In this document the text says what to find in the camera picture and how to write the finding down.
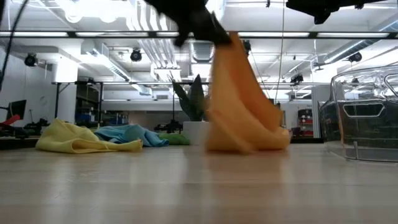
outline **floor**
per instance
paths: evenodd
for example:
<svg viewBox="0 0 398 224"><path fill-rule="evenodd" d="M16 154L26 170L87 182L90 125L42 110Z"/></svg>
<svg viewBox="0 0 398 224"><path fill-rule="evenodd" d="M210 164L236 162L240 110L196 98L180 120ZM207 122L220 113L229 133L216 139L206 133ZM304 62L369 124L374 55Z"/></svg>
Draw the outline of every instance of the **floor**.
<svg viewBox="0 0 398 224"><path fill-rule="evenodd" d="M396 164L198 147L68 155L0 151L0 223L398 223Z"/></svg>

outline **transparent container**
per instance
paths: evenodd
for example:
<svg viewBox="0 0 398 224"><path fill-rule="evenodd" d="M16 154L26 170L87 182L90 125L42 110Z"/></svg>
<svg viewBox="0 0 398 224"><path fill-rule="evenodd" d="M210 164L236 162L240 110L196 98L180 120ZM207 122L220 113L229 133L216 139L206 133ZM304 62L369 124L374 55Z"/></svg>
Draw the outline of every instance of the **transparent container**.
<svg viewBox="0 0 398 224"><path fill-rule="evenodd" d="M348 159L398 161L398 66L342 73L320 107L327 148Z"/></svg>

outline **ceiling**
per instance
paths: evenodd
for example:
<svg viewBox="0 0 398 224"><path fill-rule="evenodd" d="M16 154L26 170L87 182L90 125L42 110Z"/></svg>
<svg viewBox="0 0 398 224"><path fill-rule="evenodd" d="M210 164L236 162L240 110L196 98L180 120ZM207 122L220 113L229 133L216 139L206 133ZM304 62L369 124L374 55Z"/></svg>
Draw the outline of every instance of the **ceiling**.
<svg viewBox="0 0 398 224"><path fill-rule="evenodd" d="M128 1L112 1L114 9L108 12L118 12L119 16L114 22L105 23L100 18L83 17L77 23L68 22L65 12L59 8L54 1L31 0L29 6L24 11L19 23L19 30L129 30L126 25L126 18L131 7ZM90 10L104 10L99 2L109 0L91 0ZM2 30L8 30L12 24L17 10L22 1L13 0L9 4L9 11L5 14L5 19L1 24ZM367 5L362 10L344 8L333 13L331 17L322 25L315 26L313 18L301 12L283 8L282 0L271 1L270 8L266 8L265 1L257 0L227 0L224 16L221 20L226 30L237 31L347 31L347 32L367 32L374 31L374 28L384 21L391 18L398 20L396 0L379 2ZM176 30L176 26L167 21L169 30ZM97 80L113 81L113 73L100 62L95 62L88 55L82 54L81 48L83 39L17 39L15 45L21 48L27 46L54 46L62 49L66 53L75 57L80 65L79 75L91 76ZM304 60L308 60L316 55L328 54L339 47L347 44L350 40L281 40L281 39L251 39L252 52L249 61L257 76L263 76L267 82L277 82L279 76L288 73L292 68ZM207 76L210 71L210 64L192 65L195 63L190 58L192 50L190 44L184 45L181 49L172 47L172 53L177 64L181 68L181 77L192 77L190 72L201 73ZM96 39L96 45L105 44L109 48L109 57L116 62L116 65L127 71L134 80L137 81L156 81L150 75L151 60L142 50L142 60L132 62L130 54L133 48L140 47L137 39ZM337 62L328 67L333 67L337 72L345 72L351 69L361 69L368 67L378 67L395 64L398 62L395 50L397 42L394 40L380 41L361 51L363 60L359 63ZM317 76L315 71L311 71L308 66L303 70L306 82L314 80Z"/></svg>

